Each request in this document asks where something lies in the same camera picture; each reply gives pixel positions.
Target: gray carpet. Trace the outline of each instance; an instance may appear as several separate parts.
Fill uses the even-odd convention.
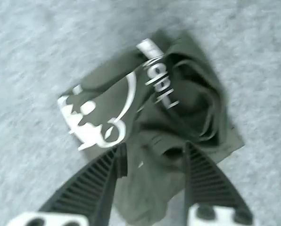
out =
[[[157,28],[192,32],[246,146],[221,162],[262,226],[281,226],[281,1],[0,0],[0,226],[85,164],[56,105],[87,71]],[[159,226],[182,225],[182,194]],[[113,212],[111,226],[124,223]]]

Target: olive green t-shirt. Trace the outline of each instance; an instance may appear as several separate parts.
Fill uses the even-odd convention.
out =
[[[114,204],[135,226],[161,220],[183,189],[187,140],[215,162],[243,146],[224,88],[186,32],[175,40],[156,32],[89,73],[58,104],[89,160],[126,142],[128,176],[118,180]]]

